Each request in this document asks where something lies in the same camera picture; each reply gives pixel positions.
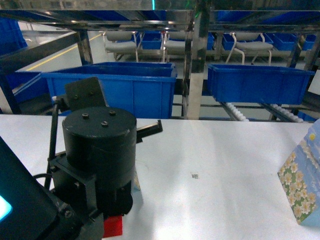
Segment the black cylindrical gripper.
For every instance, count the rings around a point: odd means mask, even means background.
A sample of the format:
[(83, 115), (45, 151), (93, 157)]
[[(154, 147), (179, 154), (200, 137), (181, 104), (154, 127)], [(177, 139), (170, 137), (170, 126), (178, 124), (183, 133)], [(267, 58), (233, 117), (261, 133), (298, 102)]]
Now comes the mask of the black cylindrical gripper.
[(139, 127), (121, 108), (87, 107), (62, 121), (65, 154), (50, 161), (55, 191), (80, 211), (93, 205), (109, 216), (126, 215), (133, 206), (136, 143), (161, 133), (162, 121)]

